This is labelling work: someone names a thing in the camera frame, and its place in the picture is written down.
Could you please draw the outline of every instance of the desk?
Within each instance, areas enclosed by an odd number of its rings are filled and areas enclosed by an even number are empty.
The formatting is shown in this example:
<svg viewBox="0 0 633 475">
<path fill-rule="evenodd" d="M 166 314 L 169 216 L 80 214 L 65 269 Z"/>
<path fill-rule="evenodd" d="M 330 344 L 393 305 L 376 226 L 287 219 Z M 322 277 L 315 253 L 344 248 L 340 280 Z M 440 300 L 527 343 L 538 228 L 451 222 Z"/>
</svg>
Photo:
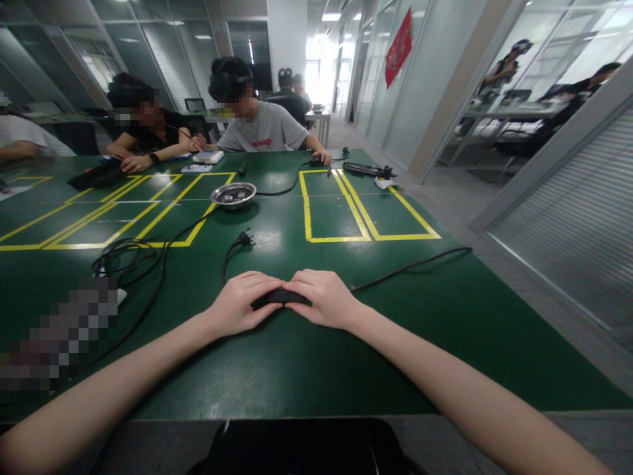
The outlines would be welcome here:
<svg viewBox="0 0 633 475">
<path fill-rule="evenodd" d="M 328 148 L 328 140 L 330 139 L 330 118 L 332 117 L 332 112 L 328 110 L 324 110 L 321 113 L 315 113 L 314 111 L 310 111 L 305 115 L 306 121 L 318 121 L 318 141 L 321 144 Z"/>
<path fill-rule="evenodd" d="M 342 155 L 341 150 L 331 152 L 335 158 Z M 355 162 L 373 163 L 362 150 L 351 155 Z M 127 178 L 133 185 L 116 185 L 115 190 L 127 186 L 118 197 L 112 189 L 79 195 L 65 183 L 96 164 L 95 158 L 64 158 L 18 177 L 18 183 L 34 188 L 0 203 L 0 269 L 5 277 L 0 286 L 0 352 L 7 351 L 9 340 L 24 335 L 25 327 L 39 326 L 40 315 L 49 315 L 52 303 L 66 301 L 79 278 L 91 275 L 90 264 L 108 239 L 173 236 L 209 209 L 211 192 L 236 179 L 246 158 L 244 179 L 261 191 L 275 191 L 292 184 L 297 165 L 310 156 L 229 153 L 211 174 L 202 175 L 181 175 L 182 162 L 165 163 Z M 165 285 L 147 318 L 114 353 L 71 384 L 206 309 L 220 291 L 224 253 L 246 227 L 255 233 L 256 244 L 234 251 L 228 278 L 255 269 L 290 279 L 297 269 L 312 268 L 334 270 L 347 284 L 361 284 L 460 245 L 413 199 L 395 190 L 382 191 L 367 177 L 339 174 L 341 162 L 334 165 L 330 176 L 324 168 L 305 170 L 293 191 L 257 197 L 243 212 L 218 210 L 183 236 L 169 254 Z M 90 213 L 97 209 L 104 212 L 94 218 L 99 213 Z M 70 231 L 60 235 L 65 228 Z M 153 274 L 126 289 L 117 326 L 110 328 L 110 342 L 103 341 L 101 351 L 135 320 L 155 278 Z M 359 291 L 357 297 L 539 410 L 633 408 L 624 393 L 472 253 L 412 269 Z M 0 421 L 19 420 L 36 407 L 2 408 Z M 284 309 L 254 331 L 195 355 L 159 383 L 131 418 L 435 412 L 402 373 L 366 344 Z"/>
<path fill-rule="evenodd" d="M 491 135 L 492 138 L 496 139 L 499 134 L 501 134 L 503 128 L 508 125 L 510 119 L 548 119 L 554 117 L 563 108 L 564 106 L 560 104 L 541 106 L 541 104 L 537 102 L 526 102 L 519 106 L 491 106 L 489 104 L 481 104 L 479 106 L 469 107 L 466 109 L 466 112 L 464 112 L 464 117 L 473 118 L 475 120 L 473 126 L 470 127 L 462 143 L 460 143 L 450 160 L 448 162 L 440 161 L 440 163 L 453 166 L 475 132 L 477 125 L 484 119 L 500 120 L 499 125 Z"/>
</svg>

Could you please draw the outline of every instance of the white paper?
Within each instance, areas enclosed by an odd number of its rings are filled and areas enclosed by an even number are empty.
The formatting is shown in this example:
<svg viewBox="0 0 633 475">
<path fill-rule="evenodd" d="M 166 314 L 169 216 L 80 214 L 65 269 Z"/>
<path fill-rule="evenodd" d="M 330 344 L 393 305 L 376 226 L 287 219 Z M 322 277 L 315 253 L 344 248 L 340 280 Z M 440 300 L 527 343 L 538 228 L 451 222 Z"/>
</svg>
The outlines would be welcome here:
<svg viewBox="0 0 633 475">
<path fill-rule="evenodd" d="M 27 190 L 30 190 L 33 187 L 13 187 L 7 188 L 4 191 L 0 191 L 0 201 L 4 201 L 5 199 L 9 199 L 14 197 L 15 195 L 19 195 Z"/>
<path fill-rule="evenodd" d="M 396 186 L 396 183 L 393 180 L 381 180 L 378 177 L 374 178 L 374 183 L 380 189 L 387 189 L 390 186 Z"/>
</svg>

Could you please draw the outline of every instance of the yellow tape rectangle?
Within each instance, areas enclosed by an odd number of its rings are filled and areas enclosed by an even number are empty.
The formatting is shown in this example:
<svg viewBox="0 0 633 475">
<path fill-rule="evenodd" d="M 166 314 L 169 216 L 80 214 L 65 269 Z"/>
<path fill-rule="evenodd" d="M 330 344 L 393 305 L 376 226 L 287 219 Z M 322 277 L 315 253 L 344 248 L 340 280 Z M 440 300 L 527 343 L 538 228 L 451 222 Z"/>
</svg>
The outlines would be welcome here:
<svg viewBox="0 0 633 475">
<path fill-rule="evenodd" d="M 338 187 L 341 189 L 343 196 L 347 200 L 349 209 L 351 210 L 354 220 L 361 232 L 360 236 L 338 236 L 338 237 L 312 237 L 312 216 L 310 211 L 310 198 L 308 196 L 308 190 L 305 185 L 305 179 L 303 177 L 306 173 L 325 173 L 328 170 L 306 170 L 305 172 L 299 172 L 299 181 L 301 183 L 301 194 L 303 195 L 303 219 L 305 221 L 305 239 L 311 243 L 330 243 L 330 242 L 359 242 L 359 241 L 371 241 L 367 227 L 364 225 L 363 220 L 358 214 L 358 210 L 354 205 L 351 197 L 345 187 L 341 183 L 339 177 L 333 172 L 332 176 L 336 180 Z"/>
<path fill-rule="evenodd" d="M 351 193 L 353 200 L 356 202 L 356 205 L 358 206 L 358 209 L 363 215 L 363 219 L 367 223 L 367 226 L 369 227 L 369 230 L 371 231 L 371 235 L 374 237 L 375 240 L 377 241 L 411 241 L 411 240 L 418 240 L 418 239 L 442 239 L 442 237 L 435 232 L 435 230 L 431 227 L 431 225 L 427 223 L 425 219 L 422 216 L 420 216 L 420 214 L 409 204 L 409 202 L 406 201 L 404 197 L 401 196 L 397 192 L 397 190 L 395 190 L 395 188 L 393 187 L 389 187 L 389 190 L 404 205 L 407 211 L 409 211 L 413 215 L 416 221 L 418 221 L 418 223 L 422 225 L 422 227 L 426 230 L 427 233 L 426 234 L 388 234 L 385 236 L 380 235 L 378 233 L 378 230 L 376 229 L 376 226 L 374 226 L 374 222 L 371 220 L 369 213 L 365 209 L 365 206 L 361 202 L 361 199 L 359 198 L 358 193 L 356 193 L 356 190 L 354 189 L 354 187 L 351 185 L 351 183 L 345 176 L 345 173 L 343 172 L 343 170 L 332 171 L 333 174 L 335 174 L 336 172 L 338 172 L 340 177 L 343 179 L 343 182 L 345 182 L 345 185 L 349 189 L 349 192 Z"/>
</svg>

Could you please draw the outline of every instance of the ceiling light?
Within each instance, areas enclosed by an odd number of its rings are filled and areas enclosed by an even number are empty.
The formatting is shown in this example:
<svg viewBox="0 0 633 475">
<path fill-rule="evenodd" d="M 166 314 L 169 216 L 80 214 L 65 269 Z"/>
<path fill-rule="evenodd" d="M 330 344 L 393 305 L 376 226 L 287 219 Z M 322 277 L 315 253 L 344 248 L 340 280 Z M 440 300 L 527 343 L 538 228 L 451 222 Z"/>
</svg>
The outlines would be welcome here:
<svg viewBox="0 0 633 475">
<path fill-rule="evenodd" d="M 340 13 L 324 13 L 321 21 L 338 21 L 340 17 Z"/>
</svg>

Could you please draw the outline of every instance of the white wall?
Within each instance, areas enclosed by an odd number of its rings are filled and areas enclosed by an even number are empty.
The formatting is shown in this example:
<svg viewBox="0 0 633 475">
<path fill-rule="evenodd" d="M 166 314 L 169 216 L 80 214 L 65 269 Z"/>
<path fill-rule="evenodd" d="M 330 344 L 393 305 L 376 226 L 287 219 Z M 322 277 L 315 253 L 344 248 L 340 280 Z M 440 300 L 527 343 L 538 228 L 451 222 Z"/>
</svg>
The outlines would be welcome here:
<svg viewBox="0 0 633 475">
<path fill-rule="evenodd" d="M 422 38 L 400 92 L 384 151 L 408 168 L 487 0 L 442 0 L 431 5 Z"/>
<path fill-rule="evenodd" d="M 307 29 L 307 0 L 268 0 L 268 43 L 275 87 L 281 68 L 305 75 Z"/>
</svg>

